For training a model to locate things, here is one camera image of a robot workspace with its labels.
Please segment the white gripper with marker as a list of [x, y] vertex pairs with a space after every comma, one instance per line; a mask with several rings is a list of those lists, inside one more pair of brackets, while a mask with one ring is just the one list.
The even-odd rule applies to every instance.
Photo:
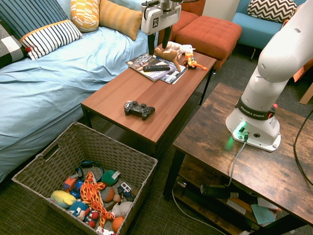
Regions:
[[148, 35], [148, 49], [151, 56], [155, 50], [156, 32], [164, 29], [162, 48], [166, 49], [171, 36], [172, 25], [179, 20], [181, 0], [148, 0], [141, 4], [143, 13], [141, 30]]

